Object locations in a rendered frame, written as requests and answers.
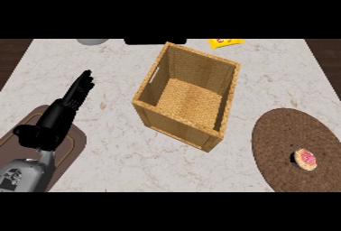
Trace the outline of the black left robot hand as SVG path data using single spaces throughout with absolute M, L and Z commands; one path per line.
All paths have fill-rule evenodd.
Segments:
M 63 144 L 76 119 L 77 110 L 95 87 L 91 73 L 91 70 L 82 73 L 64 97 L 58 98 L 48 107 L 36 125 L 18 125 L 15 127 L 14 134 L 20 137 L 21 146 L 43 151 L 55 151 Z

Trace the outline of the tan wicker basket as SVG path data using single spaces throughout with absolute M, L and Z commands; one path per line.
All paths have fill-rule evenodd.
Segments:
M 240 64 L 167 43 L 132 104 L 144 125 L 209 152 L 225 139 Z

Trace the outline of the round brown woven placemat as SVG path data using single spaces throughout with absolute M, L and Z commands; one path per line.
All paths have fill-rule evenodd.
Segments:
M 314 171 L 291 162 L 300 149 L 318 159 Z M 341 141 L 308 113 L 280 108 L 262 115 L 253 129 L 253 156 L 275 191 L 341 192 Z

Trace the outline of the pink frosted cupcake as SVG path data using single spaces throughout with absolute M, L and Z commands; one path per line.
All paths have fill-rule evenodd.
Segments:
M 305 171 L 314 171 L 318 168 L 318 159 L 308 149 L 300 149 L 293 153 L 294 164 Z

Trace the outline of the brown rectangular tray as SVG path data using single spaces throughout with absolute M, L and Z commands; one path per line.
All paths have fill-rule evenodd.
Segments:
M 35 125 L 40 119 L 40 116 L 48 110 L 48 105 L 39 106 L 33 112 L 21 119 L 20 124 Z M 48 185 L 48 190 L 52 189 L 61 176 L 67 172 L 71 164 L 74 163 L 80 153 L 83 152 L 88 144 L 88 136 L 76 125 L 71 126 L 67 137 L 64 138 L 63 144 L 57 149 L 55 155 L 55 166 L 57 171 Z M 9 129 L 5 136 L 0 138 L 0 169 L 15 159 L 35 159 L 40 157 L 39 152 L 26 148 L 20 145 L 20 138 Z

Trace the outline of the grey round bowl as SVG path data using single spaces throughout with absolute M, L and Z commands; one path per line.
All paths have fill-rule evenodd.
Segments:
M 101 45 L 105 43 L 110 39 L 76 39 L 83 45 L 94 46 Z

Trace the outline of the black appliance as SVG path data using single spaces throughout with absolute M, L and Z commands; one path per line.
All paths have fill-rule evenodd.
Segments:
M 167 42 L 187 44 L 187 39 L 125 39 L 128 45 L 157 45 Z

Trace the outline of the yellow snack bag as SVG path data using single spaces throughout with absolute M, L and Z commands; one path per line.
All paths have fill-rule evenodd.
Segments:
M 243 43 L 244 43 L 243 39 L 209 39 L 209 44 L 212 45 L 212 48 L 215 50 L 226 46 L 243 44 Z

